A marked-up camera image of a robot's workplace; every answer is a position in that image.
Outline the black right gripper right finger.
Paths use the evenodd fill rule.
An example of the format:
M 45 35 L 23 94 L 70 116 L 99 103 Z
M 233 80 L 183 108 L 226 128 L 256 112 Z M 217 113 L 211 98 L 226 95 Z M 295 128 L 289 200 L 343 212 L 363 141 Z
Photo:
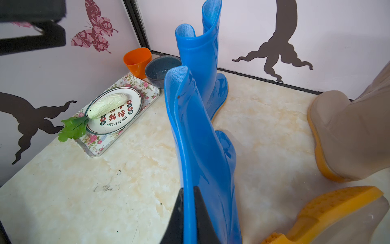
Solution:
M 194 187 L 198 244 L 220 244 L 213 228 L 201 190 Z

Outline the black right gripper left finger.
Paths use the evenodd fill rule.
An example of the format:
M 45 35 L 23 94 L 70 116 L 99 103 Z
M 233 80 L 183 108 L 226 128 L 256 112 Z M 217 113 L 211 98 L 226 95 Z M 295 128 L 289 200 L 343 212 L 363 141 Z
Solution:
M 184 190 L 181 188 L 178 192 L 175 205 L 166 228 L 166 231 L 160 241 L 160 244 L 183 244 L 183 223 L 184 211 L 183 202 Z

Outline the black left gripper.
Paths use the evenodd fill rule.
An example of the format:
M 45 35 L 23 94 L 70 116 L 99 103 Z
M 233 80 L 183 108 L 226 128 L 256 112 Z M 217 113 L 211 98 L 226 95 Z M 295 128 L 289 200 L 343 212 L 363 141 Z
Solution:
M 1 1 L 1 24 L 11 23 L 37 32 L 1 38 L 1 56 L 65 46 L 66 31 L 59 22 L 66 14 L 65 0 Z

